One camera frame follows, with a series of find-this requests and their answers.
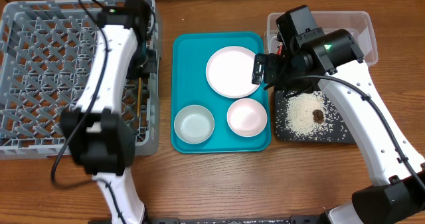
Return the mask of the wooden chopstick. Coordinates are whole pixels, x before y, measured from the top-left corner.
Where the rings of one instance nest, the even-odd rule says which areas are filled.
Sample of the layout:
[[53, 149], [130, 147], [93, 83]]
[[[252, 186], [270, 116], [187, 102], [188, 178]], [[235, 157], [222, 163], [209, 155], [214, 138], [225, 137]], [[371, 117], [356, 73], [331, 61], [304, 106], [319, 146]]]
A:
[[137, 88], [137, 117], [141, 116], [141, 91], [142, 91], [142, 79], [138, 78], [138, 88]]

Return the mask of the brown food scrap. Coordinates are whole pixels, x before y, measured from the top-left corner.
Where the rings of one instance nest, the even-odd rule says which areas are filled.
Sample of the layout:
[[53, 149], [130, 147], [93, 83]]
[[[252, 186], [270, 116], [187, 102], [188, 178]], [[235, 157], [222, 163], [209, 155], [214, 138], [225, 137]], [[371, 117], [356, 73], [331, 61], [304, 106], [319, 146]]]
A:
[[312, 112], [313, 114], [313, 121], [315, 123], [321, 124], [325, 120], [325, 116], [322, 110], [316, 109]]

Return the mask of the small pink plate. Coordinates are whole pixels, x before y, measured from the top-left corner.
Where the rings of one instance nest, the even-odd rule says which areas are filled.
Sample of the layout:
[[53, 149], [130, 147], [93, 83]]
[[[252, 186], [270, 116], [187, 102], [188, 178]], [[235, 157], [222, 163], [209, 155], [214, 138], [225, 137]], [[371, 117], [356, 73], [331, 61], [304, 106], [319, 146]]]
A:
[[237, 135], [250, 138], [260, 134], [268, 123], [265, 107], [251, 98], [233, 102], [227, 112], [229, 128]]

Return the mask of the red silver snack wrapper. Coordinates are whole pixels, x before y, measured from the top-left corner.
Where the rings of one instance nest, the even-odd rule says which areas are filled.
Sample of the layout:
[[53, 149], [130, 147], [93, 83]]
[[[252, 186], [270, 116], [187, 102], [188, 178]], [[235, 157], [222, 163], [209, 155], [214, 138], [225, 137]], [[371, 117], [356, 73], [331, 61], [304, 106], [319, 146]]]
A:
[[281, 54], [282, 54], [282, 49], [283, 49], [283, 47], [284, 47], [283, 43], [280, 43], [280, 44], [278, 45], [277, 50], [276, 50], [276, 54], [277, 54], [277, 55], [281, 55]]

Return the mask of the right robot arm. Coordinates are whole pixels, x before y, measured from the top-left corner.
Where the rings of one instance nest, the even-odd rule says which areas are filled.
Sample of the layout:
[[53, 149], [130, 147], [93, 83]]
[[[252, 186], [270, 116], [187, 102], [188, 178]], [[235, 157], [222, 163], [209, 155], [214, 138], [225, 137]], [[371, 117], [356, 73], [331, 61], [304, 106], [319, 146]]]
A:
[[336, 107], [367, 165], [371, 186], [350, 202], [292, 223], [396, 223], [424, 210], [424, 157], [400, 131], [379, 96], [363, 52], [349, 31], [324, 33], [309, 7], [276, 19], [280, 54], [257, 54], [252, 83], [292, 99], [322, 91]]

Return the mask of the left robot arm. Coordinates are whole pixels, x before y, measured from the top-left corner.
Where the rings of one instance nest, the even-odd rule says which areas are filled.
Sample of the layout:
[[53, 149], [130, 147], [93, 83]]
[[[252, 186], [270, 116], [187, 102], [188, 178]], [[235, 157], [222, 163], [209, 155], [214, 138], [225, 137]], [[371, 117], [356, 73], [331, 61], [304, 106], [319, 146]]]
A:
[[[112, 214], [111, 223], [150, 223], [131, 174], [136, 156], [159, 148], [158, 77], [160, 56], [148, 47], [155, 12], [146, 0], [123, 6], [102, 5], [93, 19], [98, 26], [96, 54], [88, 81], [72, 111], [62, 111], [60, 129], [75, 164], [100, 188]], [[127, 81], [147, 81], [146, 128], [132, 128], [122, 114]]]

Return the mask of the large white plate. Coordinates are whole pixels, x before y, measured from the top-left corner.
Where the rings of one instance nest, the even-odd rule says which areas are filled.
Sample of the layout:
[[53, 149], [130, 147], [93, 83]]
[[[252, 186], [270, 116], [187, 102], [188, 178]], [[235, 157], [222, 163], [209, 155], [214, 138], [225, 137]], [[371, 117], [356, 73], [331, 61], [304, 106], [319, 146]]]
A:
[[209, 86], [226, 98], [244, 98], [254, 93], [252, 84], [255, 53], [240, 46], [219, 49], [209, 59], [206, 78]]

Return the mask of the teal serving tray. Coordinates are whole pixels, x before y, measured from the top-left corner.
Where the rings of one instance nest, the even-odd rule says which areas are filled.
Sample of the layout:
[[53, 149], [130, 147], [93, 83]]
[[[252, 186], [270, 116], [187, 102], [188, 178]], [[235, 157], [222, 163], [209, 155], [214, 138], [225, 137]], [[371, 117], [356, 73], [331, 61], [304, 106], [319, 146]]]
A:
[[175, 39], [173, 43], [173, 68], [171, 92], [171, 119], [189, 105], [200, 105], [208, 109], [214, 118], [211, 137], [200, 144], [182, 141], [171, 125], [171, 143], [182, 154], [213, 154], [230, 152], [260, 152], [272, 140], [271, 124], [254, 137], [245, 138], [235, 134], [226, 121], [226, 113], [233, 99], [217, 94], [208, 84], [207, 62], [219, 49], [240, 46], [260, 53], [263, 41], [253, 32], [191, 33]]

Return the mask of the clear plastic bin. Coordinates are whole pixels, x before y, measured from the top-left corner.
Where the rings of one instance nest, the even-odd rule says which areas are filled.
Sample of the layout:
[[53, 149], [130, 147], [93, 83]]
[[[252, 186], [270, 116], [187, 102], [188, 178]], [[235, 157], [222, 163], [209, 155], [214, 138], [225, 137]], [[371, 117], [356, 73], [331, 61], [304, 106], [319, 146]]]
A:
[[[267, 31], [264, 34], [264, 52], [277, 53], [282, 39], [278, 31], [276, 20], [284, 13], [270, 13], [267, 21]], [[362, 53], [363, 60], [368, 66], [376, 64], [379, 60], [375, 32], [371, 18], [364, 11], [312, 11], [318, 27], [325, 34], [345, 29], [355, 39]]]

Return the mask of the grey bowl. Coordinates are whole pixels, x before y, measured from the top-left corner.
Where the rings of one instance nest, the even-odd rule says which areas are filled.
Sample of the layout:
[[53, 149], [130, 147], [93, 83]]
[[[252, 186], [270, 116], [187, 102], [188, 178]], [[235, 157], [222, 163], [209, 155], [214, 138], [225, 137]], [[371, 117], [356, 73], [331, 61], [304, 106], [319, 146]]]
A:
[[189, 105], [178, 111], [173, 124], [180, 140], [188, 144], [200, 144], [213, 134], [215, 120], [204, 106]]

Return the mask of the grey plastic dish rack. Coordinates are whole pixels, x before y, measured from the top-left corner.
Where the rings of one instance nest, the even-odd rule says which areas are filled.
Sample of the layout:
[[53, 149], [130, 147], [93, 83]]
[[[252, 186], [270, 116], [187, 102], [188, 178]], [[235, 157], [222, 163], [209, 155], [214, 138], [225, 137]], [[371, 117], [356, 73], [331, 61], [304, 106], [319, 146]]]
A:
[[[147, 45], [161, 59], [160, 16], [155, 0], [154, 33]], [[1, 16], [1, 158], [44, 159], [61, 151], [62, 111], [75, 109], [96, 54], [97, 25], [92, 17], [102, 5], [125, 0], [18, 1]], [[147, 81], [142, 81], [141, 116], [137, 117], [136, 80], [124, 86], [123, 119], [146, 128]]]

